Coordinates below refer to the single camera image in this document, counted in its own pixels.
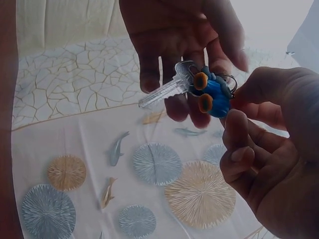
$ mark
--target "metal ring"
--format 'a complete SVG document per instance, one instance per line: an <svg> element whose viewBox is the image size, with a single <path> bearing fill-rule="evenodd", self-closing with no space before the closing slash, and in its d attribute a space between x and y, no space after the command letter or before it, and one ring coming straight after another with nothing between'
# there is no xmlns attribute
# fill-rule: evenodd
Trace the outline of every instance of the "metal ring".
<svg viewBox="0 0 319 239"><path fill-rule="evenodd" d="M226 77L229 77L229 78L233 79L235 81L235 86L234 86L234 88L232 90L230 90L230 92L233 94L237 90L238 84L237 84L237 81L236 81L236 79L235 79L235 77L233 75L229 75L227 73L220 73L217 76L226 76Z"/></svg>

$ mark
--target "beige circle pattern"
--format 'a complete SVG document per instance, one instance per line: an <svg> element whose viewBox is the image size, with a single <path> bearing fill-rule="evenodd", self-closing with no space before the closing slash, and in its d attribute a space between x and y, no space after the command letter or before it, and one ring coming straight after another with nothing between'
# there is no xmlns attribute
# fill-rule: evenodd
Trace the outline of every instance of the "beige circle pattern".
<svg viewBox="0 0 319 239"><path fill-rule="evenodd" d="M55 189L71 191L84 183L86 166L80 158L64 155L51 162L47 169L47 176Z"/></svg>
<svg viewBox="0 0 319 239"><path fill-rule="evenodd" d="M180 178L165 186L165 197L176 217L197 229L221 224L233 213L236 202L235 191L220 169L204 161L186 163Z"/></svg>

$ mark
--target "keychain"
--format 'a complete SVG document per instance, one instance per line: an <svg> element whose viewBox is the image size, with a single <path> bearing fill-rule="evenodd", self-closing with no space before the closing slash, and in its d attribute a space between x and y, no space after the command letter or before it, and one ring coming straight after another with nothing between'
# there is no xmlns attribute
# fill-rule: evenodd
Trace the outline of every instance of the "keychain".
<svg viewBox="0 0 319 239"><path fill-rule="evenodd" d="M175 65L176 75L169 83L159 87L139 101L142 109L152 109L168 97L191 93L198 97L198 106L202 113L216 118L223 118L230 109L229 101L234 98L237 81L228 74L214 74L207 66L201 70L193 61L181 61ZM231 90L224 79L229 77L235 82Z"/></svg>

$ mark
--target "key ring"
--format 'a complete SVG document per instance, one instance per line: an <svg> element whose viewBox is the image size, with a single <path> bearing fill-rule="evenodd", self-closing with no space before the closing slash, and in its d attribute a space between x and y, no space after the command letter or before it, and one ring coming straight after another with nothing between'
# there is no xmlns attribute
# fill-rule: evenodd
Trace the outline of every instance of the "key ring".
<svg viewBox="0 0 319 239"><path fill-rule="evenodd" d="M227 74L227 73L220 73L220 74L216 74L216 76L220 76L221 78L223 78L223 76L224 76L224 77L229 77L229 78L233 79L235 81L235 86L234 86L234 88L232 90L230 90L230 92L233 94L237 90L238 83L237 83L237 81L236 81L236 79L235 79L235 77L233 75L230 75L230 74Z"/></svg>

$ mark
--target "silver key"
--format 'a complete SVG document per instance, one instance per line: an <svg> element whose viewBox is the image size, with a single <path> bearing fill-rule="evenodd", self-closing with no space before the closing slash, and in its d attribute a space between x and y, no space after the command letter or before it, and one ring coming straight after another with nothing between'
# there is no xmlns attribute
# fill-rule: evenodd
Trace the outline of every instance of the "silver key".
<svg viewBox="0 0 319 239"><path fill-rule="evenodd" d="M193 61L178 62L175 65L176 75L173 76L173 80L141 99L139 107L142 109L152 109L168 97L189 92L190 86L193 85L194 81L191 67L194 67L199 72L197 65Z"/></svg>

